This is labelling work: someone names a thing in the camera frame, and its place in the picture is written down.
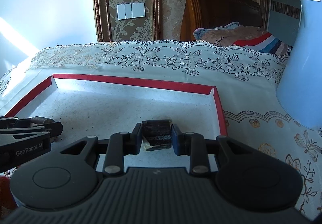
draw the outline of circular cap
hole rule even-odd
[[[294,207],[303,186],[295,169],[255,153],[231,157],[217,172],[215,183],[226,200],[255,212]]]
[[[113,174],[113,173],[118,173],[121,170],[121,168],[116,165],[110,165],[110,166],[105,167],[104,170],[105,170],[105,172],[107,172],[109,174]]]
[[[197,173],[197,174],[204,174],[206,172],[209,171],[208,167],[204,166],[204,165],[198,165],[198,166],[194,166],[194,168],[192,169],[192,171],[194,173]]]
[[[81,155],[48,153],[15,171],[10,190],[21,204],[34,209],[70,207],[91,194],[95,170]]]
[[[33,176],[33,182],[44,189],[56,189],[70,181],[70,173],[59,167],[48,167],[37,171]]]

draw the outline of white wall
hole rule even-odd
[[[97,42],[93,0],[0,0],[1,18],[39,50]],[[13,40],[0,27],[0,78],[30,55]]]

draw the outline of butterfly pattern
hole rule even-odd
[[[302,136],[300,134],[296,134],[294,139],[298,146],[301,148],[304,148],[304,153],[309,153],[311,159],[314,162],[317,162],[318,160],[318,153],[322,154],[322,148],[318,145],[316,145],[316,141],[313,142],[313,139],[309,140],[309,134],[307,130],[304,130],[303,135],[305,137],[305,141],[303,140]]]

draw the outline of black rubber pad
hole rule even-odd
[[[294,208],[254,213],[225,201],[206,178],[184,168],[129,168],[106,178],[87,200],[52,212],[20,207],[3,223],[10,224],[283,224],[309,223]]]

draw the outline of wooden headboard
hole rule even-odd
[[[195,40],[193,32],[197,28],[211,29],[231,22],[262,27],[259,4],[252,0],[186,0],[180,40]]]

